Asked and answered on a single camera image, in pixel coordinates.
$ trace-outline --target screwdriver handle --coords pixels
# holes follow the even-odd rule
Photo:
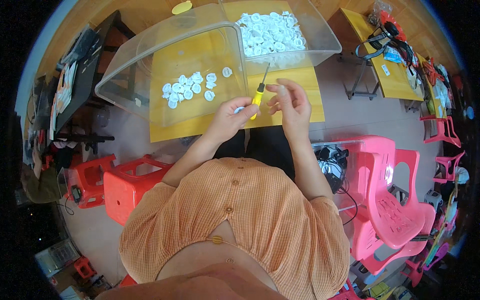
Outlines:
[[[262,102],[263,95],[264,95],[263,92],[259,92],[257,90],[255,97],[253,97],[252,104],[256,104],[258,105],[258,107],[260,107],[260,103]],[[250,118],[250,120],[255,120],[256,117],[257,117],[257,114],[254,114],[253,117]]]

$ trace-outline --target finger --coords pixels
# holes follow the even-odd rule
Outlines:
[[[273,105],[278,103],[278,97],[275,95],[270,100],[268,100],[267,105],[272,107]]]
[[[294,97],[299,100],[299,105],[308,101],[307,93],[300,84],[285,78],[278,78],[276,81],[293,92]]]
[[[278,89],[278,85],[277,84],[266,84],[265,88],[269,92],[276,93],[276,90]]]
[[[284,85],[278,87],[277,97],[280,107],[284,113],[288,113],[293,110],[292,98],[290,92]]]
[[[247,97],[247,96],[235,97],[225,102],[225,104],[229,109],[236,110],[239,107],[242,107],[242,106],[246,107],[252,104],[252,97]]]
[[[280,105],[277,104],[277,105],[272,106],[272,107],[270,108],[270,110],[268,111],[268,114],[269,114],[269,115],[274,115],[274,114],[275,114],[277,111],[279,111],[279,110],[282,110],[282,109],[280,108]]]
[[[238,114],[235,115],[235,118],[240,120],[240,124],[243,124],[248,121],[254,114],[258,113],[260,108],[256,104],[250,104],[242,109]]]

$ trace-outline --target storage box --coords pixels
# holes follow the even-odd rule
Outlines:
[[[230,22],[236,22],[242,13],[268,15],[271,12],[293,13],[298,20],[306,49],[265,54],[246,58],[247,74],[265,72],[270,62],[270,71],[317,66],[334,53],[340,53],[342,46],[325,19],[308,0],[219,0]]]
[[[240,28],[229,22],[219,4],[207,4],[165,19],[139,33],[116,52],[95,93],[147,121],[167,127],[210,114],[236,96],[247,95]],[[224,67],[233,74],[222,75]],[[202,90],[168,107],[162,87],[200,72]],[[213,101],[204,93],[205,77],[215,73]]]

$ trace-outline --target yellow screwdriver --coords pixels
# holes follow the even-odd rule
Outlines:
[[[264,89],[265,89],[265,77],[267,77],[268,73],[268,68],[270,68],[270,63],[268,63],[267,70],[265,71],[264,79],[262,82],[258,85],[257,92],[255,94],[255,97],[253,97],[252,104],[258,105],[260,107],[260,103],[262,102],[262,96],[264,95]],[[257,114],[254,114],[253,117],[250,118],[250,120],[255,120],[257,117]]]

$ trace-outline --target tile floor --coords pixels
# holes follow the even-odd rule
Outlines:
[[[348,100],[342,83],[352,86],[358,69],[359,66],[338,63],[335,57],[329,58],[315,68],[322,94],[325,122],[310,125],[310,139],[331,141],[335,138],[377,134],[393,139],[397,148],[419,151],[420,165],[416,189],[418,199],[423,200],[425,193],[433,187],[435,157],[441,145],[424,144],[424,132],[429,128],[418,120],[420,112],[405,112],[403,101],[383,99],[380,89],[379,95],[373,101],[363,97]],[[362,88],[371,91],[376,83],[373,70],[369,68],[365,74],[365,82],[366,84],[360,84],[359,91]],[[172,163],[187,150],[180,140],[150,143],[148,123],[117,107],[110,108],[108,126],[96,132],[115,136],[115,141],[99,146],[99,155],[114,153],[117,164],[147,153],[153,154],[157,160]],[[405,164],[395,169],[393,183],[408,190],[408,167]],[[109,282],[117,283],[126,275],[118,255],[118,238],[122,226],[107,216],[104,206],[83,210],[74,208],[74,211],[73,216],[64,213],[72,238],[95,269]],[[347,225],[345,231],[350,236],[353,228]],[[377,252],[378,256],[384,259],[392,253],[392,250],[385,247]],[[388,269],[397,269],[404,260],[392,262]]]

